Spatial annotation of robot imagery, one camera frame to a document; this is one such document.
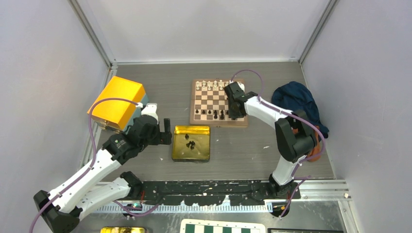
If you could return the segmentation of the wooden chess board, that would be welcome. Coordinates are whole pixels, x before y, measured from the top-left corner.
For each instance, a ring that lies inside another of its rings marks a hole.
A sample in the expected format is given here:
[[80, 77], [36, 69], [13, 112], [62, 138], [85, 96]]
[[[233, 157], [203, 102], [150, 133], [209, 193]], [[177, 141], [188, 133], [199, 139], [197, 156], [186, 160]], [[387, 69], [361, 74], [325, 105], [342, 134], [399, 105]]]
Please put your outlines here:
[[[213, 82], [217, 81], [218, 89], [213, 90]], [[212, 82], [211, 90], [202, 90], [202, 85], [199, 90], [196, 90], [195, 83]], [[190, 117], [189, 122], [192, 125], [207, 125], [210, 127], [241, 127], [245, 128], [248, 126], [248, 118], [238, 118], [232, 120], [229, 115], [225, 112], [228, 110], [228, 99], [223, 90], [219, 90], [219, 82], [224, 82], [224, 88], [229, 85], [229, 79], [195, 79], [192, 81], [191, 85], [191, 104], [190, 104]], [[213, 112], [217, 110], [218, 118], [213, 118]], [[220, 120], [220, 111], [223, 110], [224, 120]]]

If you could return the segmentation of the gold metal tray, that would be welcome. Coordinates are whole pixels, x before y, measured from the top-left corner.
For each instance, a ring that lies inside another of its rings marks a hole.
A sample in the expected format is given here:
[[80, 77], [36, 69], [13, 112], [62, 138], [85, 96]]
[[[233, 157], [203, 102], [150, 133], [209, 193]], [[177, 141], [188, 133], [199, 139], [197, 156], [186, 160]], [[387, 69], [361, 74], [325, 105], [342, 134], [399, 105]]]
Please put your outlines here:
[[210, 127], [178, 125], [174, 129], [172, 160], [207, 163], [210, 160]]

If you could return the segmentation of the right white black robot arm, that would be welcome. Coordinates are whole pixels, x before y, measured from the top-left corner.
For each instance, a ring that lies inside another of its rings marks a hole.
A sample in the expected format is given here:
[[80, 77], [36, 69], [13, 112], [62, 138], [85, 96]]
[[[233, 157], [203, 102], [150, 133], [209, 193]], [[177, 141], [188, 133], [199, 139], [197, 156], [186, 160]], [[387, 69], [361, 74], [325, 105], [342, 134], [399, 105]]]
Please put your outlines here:
[[245, 93], [238, 82], [229, 82], [224, 91], [231, 119], [252, 116], [275, 130], [281, 157], [269, 176], [269, 188], [273, 198], [284, 198], [293, 182], [295, 168], [317, 145], [314, 130], [305, 124], [306, 113], [303, 110], [293, 112], [277, 107], [255, 92]]

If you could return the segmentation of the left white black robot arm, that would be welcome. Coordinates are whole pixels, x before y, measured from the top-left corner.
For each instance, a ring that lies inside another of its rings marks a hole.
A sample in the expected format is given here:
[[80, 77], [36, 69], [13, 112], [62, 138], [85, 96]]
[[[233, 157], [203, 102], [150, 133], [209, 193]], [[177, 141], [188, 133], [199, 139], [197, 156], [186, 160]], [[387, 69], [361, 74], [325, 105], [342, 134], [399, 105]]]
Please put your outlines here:
[[137, 200], [142, 193], [142, 182], [130, 171], [108, 185], [94, 191], [92, 188], [146, 147], [171, 143], [170, 119], [164, 119], [161, 132], [155, 117], [142, 114], [133, 120], [126, 133], [110, 136], [96, 156], [66, 182], [49, 192], [40, 190], [34, 195], [41, 217], [52, 232], [69, 233], [83, 218], [111, 201]]

